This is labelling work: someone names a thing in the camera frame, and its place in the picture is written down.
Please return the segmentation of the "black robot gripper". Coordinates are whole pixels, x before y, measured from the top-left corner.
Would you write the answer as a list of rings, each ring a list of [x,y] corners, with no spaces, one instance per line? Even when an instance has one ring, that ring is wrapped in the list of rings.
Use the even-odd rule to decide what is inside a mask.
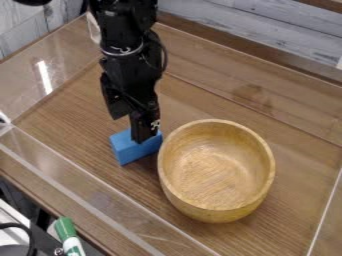
[[[156,85],[168,66],[162,44],[145,44],[138,49],[102,49],[102,94],[114,120],[130,114],[131,139],[142,144],[154,137],[161,126],[161,110]]]

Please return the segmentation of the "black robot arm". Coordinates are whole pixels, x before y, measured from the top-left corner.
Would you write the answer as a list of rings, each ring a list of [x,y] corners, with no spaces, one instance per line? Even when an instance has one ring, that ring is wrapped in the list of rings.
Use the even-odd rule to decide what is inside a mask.
[[[89,0],[101,30],[101,86],[114,119],[130,118],[131,139],[144,143],[160,130],[156,86],[169,55],[153,30],[158,0]]]

